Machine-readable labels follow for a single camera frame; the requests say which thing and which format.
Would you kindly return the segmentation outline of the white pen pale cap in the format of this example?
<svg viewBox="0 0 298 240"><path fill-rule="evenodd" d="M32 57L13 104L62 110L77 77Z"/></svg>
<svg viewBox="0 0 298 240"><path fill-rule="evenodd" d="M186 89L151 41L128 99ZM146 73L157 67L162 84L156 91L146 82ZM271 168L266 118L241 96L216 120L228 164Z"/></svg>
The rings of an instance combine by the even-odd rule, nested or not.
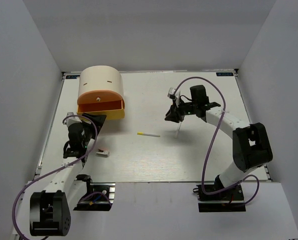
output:
<svg viewBox="0 0 298 240"><path fill-rule="evenodd" d="M176 131L175 131L175 135L174 135L174 138L175 138L175 139L177 139L177 137L178 137L178 135L179 135L181 126L182 126L182 122L179 122L179 123L178 123L178 126L177 126L177 129L176 129Z"/></svg>

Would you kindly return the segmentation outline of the white pen yellow cap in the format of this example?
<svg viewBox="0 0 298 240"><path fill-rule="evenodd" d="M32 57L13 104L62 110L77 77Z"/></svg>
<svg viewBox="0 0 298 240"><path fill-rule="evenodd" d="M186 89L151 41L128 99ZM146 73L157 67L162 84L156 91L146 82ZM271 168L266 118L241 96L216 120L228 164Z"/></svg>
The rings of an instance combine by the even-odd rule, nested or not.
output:
<svg viewBox="0 0 298 240"><path fill-rule="evenodd" d="M155 138L161 137L159 134L145 133L145 132L137 132L137 135L139 135L139 136L147 136L147 137L155 137Z"/></svg>

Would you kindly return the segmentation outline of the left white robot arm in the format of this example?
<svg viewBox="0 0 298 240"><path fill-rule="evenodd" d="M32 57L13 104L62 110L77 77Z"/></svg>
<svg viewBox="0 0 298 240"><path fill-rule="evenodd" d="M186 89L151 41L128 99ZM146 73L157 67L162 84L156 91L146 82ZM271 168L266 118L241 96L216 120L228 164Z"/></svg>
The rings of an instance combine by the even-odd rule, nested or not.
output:
<svg viewBox="0 0 298 240"><path fill-rule="evenodd" d="M81 198L94 196L95 187L89 175L82 174L88 153L106 120L106 115L78 116L69 112L63 123L68 140L63 146L63 161L53 179L30 197L29 232L32 236L66 236L71 226L71 211Z"/></svg>

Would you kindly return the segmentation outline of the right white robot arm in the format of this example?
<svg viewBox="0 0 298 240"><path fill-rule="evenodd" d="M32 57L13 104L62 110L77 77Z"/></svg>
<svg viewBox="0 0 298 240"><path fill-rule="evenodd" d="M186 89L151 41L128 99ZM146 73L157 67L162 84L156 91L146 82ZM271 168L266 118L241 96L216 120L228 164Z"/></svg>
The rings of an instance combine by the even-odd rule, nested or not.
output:
<svg viewBox="0 0 298 240"><path fill-rule="evenodd" d="M181 123L185 116L195 115L231 138L233 162L214 180L215 195L225 200L249 173L273 160L267 131L262 123L242 121L222 109L219 103L210 102L203 85L192 86L190 93L191 99L184 102L171 87L167 96L172 105L164 119Z"/></svg>

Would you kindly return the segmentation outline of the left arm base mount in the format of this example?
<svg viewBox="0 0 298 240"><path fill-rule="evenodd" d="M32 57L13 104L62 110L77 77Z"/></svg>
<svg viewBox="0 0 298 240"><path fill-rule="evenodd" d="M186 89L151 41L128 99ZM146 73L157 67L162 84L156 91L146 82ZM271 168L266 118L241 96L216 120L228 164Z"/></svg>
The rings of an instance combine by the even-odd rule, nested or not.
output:
<svg viewBox="0 0 298 240"><path fill-rule="evenodd" d="M108 212L112 208L115 191L115 183L88 183L87 192L81 197L73 210L81 212Z"/></svg>

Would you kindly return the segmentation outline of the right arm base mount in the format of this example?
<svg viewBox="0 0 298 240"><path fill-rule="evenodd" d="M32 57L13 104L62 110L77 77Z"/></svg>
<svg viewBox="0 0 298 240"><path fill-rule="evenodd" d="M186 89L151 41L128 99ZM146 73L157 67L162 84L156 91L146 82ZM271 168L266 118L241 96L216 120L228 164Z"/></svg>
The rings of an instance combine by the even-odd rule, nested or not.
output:
<svg viewBox="0 0 298 240"><path fill-rule="evenodd" d="M192 192L197 195L200 213L230 213L245 212L245 199L240 185L230 190L207 195L202 191L202 185L197 185Z"/></svg>

